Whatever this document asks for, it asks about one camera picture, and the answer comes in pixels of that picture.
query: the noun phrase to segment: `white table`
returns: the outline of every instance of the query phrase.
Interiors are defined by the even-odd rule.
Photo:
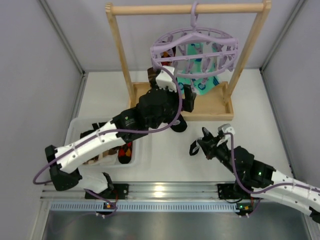
[[[133,82],[147,82],[146,71],[130,72]],[[228,81],[232,73],[219,79]],[[122,72],[90,72],[79,117],[113,117],[128,106],[129,95]],[[257,69],[245,69],[232,94],[235,146],[241,145],[255,159],[292,176],[267,93]],[[133,167],[102,169],[115,182],[224,182],[234,176],[217,160],[207,160],[202,151],[189,156],[190,144],[202,136],[202,127],[213,135],[226,122],[188,122],[183,133],[171,129],[141,138],[142,154]]]

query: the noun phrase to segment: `wooden base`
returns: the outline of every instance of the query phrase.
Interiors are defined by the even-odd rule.
[[[231,99],[224,104],[224,93],[227,90],[228,82],[223,81],[215,86],[205,95],[197,95],[194,102],[193,112],[182,113],[186,121],[231,121],[234,118],[234,109]],[[135,102],[130,103],[134,107],[139,98],[150,89],[148,82],[133,82]]]

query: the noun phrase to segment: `teal cloth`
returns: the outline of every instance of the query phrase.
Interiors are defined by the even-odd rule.
[[[191,43],[187,45],[187,51],[186,54],[187,55],[197,55],[197,50],[196,48],[201,48],[203,49],[203,43]],[[191,59],[190,61],[193,62],[193,66],[192,69],[190,70],[190,73],[202,73],[201,71],[201,58],[198,59]],[[210,68],[210,72],[214,72],[216,70],[216,66],[215,64],[212,64],[211,68]],[[209,92],[213,87],[217,86],[220,82],[218,80],[217,76],[211,76],[207,78],[207,81],[205,84],[202,84],[202,81],[204,80],[203,78],[184,78],[184,77],[177,77],[177,81],[178,84],[180,86],[180,89],[182,91],[182,93],[184,93],[184,84],[191,84],[191,80],[193,82],[193,86],[195,88],[195,92],[197,95],[204,95],[207,92]]]

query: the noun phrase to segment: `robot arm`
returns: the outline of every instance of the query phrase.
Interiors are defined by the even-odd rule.
[[[173,67],[165,68],[174,74]],[[50,177],[57,191],[77,186],[91,190],[103,198],[110,194],[113,183],[107,173],[79,166],[106,150],[148,134],[136,131],[148,132],[149,128],[157,129],[161,123],[169,123],[174,119],[178,112],[179,95],[170,75],[163,70],[158,71],[150,80],[150,86],[151,89],[139,98],[135,107],[122,111],[98,130],[69,145],[50,145],[45,149],[48,162],[56,160],[50,166]],[[192,112],[196,94],[192,93],[189,85],[184,86],[184,91],[182,110]]]
[[[236,177],[233,194],[240,198],[268,199],[297,209],[320,223],[320,190],[255,160],[255,156],[241,146],[232,153],[227,147],[228,139],[235,133],[230,124],[219,127],[216,137],[204,127],[202,132],[204,136],[192,143],[189,153],[195,155],[202,148],[208,160],[217,158],[231,171]]]

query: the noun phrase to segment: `gray wall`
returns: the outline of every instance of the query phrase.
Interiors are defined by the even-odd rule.
[[[320,186],[320,1],[308,0],[265,71],[296,176]]]
[[[0,2],[0,235],[25,240],[44,149],[63,144],[80,74],[36,0]]]
[[[105,4],[165,5],[191,4],[194,0],[47,0],[86,70],[120,70],[120,62],[105,12]],[[261,3],[262,0],[199,0],[206,3]],[[297,0],[274,0],[269,17],[248,60],[247,67],[259,68]],[[217,28],[245,44],[255,14],[201,14],[198,25]],[[151,66],[150,47],[164,33],[190,26],[190,15],[118,16],[124,51],[130,70]]]

